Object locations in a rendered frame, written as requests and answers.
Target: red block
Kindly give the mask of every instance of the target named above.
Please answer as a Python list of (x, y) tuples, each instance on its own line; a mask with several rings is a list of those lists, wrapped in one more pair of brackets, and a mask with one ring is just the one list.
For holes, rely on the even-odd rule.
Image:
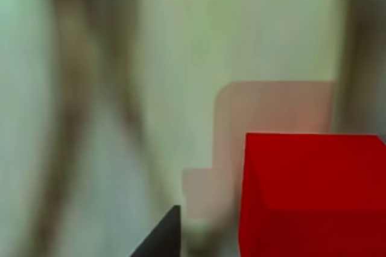
[(241, 257), (386, 256), (386, 146), (247, 134), (239, 246)]

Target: black object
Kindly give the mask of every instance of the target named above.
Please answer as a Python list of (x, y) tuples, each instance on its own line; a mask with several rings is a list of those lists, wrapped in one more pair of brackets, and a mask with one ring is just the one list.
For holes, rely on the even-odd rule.
[(173, 206), (131, 257), (180, 257), (181, 208)]

